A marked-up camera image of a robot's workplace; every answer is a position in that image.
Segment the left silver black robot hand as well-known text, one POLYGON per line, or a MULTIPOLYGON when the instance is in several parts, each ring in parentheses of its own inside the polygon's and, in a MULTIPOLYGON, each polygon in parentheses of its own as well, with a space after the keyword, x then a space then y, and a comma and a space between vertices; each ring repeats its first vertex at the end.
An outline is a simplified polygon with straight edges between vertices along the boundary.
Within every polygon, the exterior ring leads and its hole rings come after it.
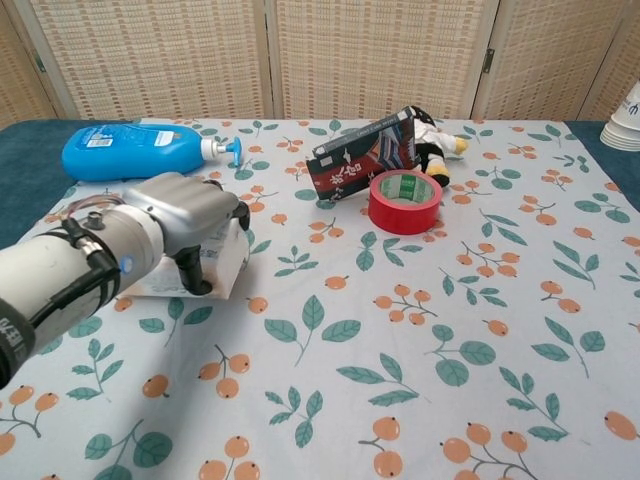
POLYGON ((163 173, 129 188, 126 205, 162 232, 164 259, 144 286, 181 286, 189 295, 228 298, 248 251, 249 206, 214 180, 163 173))

